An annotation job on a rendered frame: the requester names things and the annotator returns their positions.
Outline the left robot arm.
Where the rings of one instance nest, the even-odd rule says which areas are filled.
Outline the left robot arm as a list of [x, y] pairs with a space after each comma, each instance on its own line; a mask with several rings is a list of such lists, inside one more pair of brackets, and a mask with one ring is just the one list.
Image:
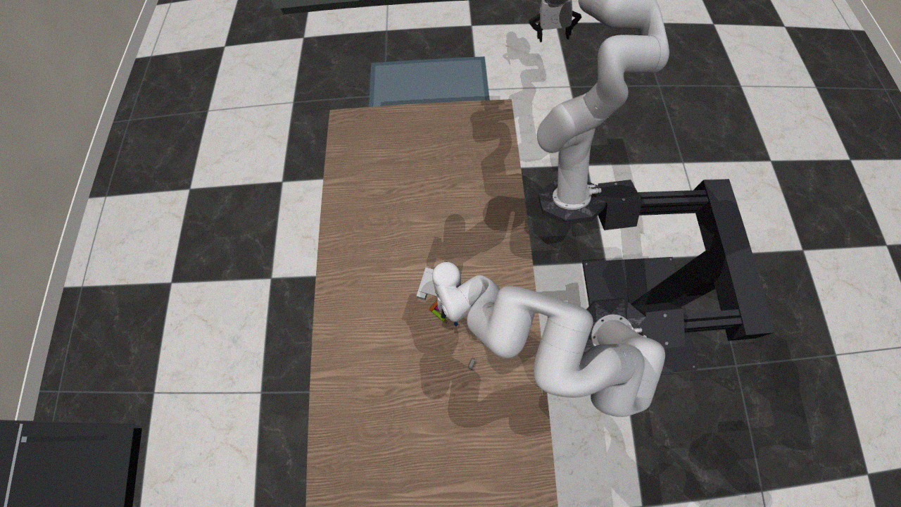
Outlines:
[[428, 293], [440, 296], [449, 320], [467, 315], [469, 330], [501, 358], [524, 348], [535, 313], [547, 315], [534, 361], [534, 379], [547, 394], [590, 395], [599, 411], [615, 417], [647, 410], [653, 400], [665, 349], [622, 315], [600, 318], [591, 332], [594, 346], [584, 353], [594, 323], [588, 309], [522, 287], [499, 289], [481, 274], [461, 284], [451, 262], [425, 268], [417, 298], [426, 301]]

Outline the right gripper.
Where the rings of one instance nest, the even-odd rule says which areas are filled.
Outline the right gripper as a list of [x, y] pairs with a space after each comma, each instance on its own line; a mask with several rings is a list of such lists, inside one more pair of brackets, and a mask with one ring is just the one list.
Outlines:
[[[569, 7], [569, 8], [567, 8]], [[575, 17], [572, 20], [572, 17]], [[581, 14], [572, 10], [572, 0], [563, 4], [550, 4], [546, 0], [541, 1], [540, 12], [530, 19], [530, 26], [537, 31], [537, 39], [543, 41], [543, 30], [566, 27], [566, 38], [572, 35], [572, 29], [581, 19]], [[537, 20], [540, 20], [538, 25]], [[570, 26], [571, 25], [571, 26]]]

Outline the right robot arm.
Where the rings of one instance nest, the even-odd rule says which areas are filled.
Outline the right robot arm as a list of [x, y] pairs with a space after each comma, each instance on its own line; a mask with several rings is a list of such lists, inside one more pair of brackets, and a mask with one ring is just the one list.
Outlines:
[[559, 153], [553, 201], [568, 211], [587, 206], [589, 195], [601, 192], [601, 187], [588, 185], [590, 146], [596, 127], [627, 100], [624, 73], [659, 72], [669, 60], [667, 33], [656, 0], [577, 1], [603, 25], [638, 29], [639, 35], [605, 39], [598, 51], [598, 83], [588, 93], [553, 107], [538, 125], [538, 146], [546, 153]]

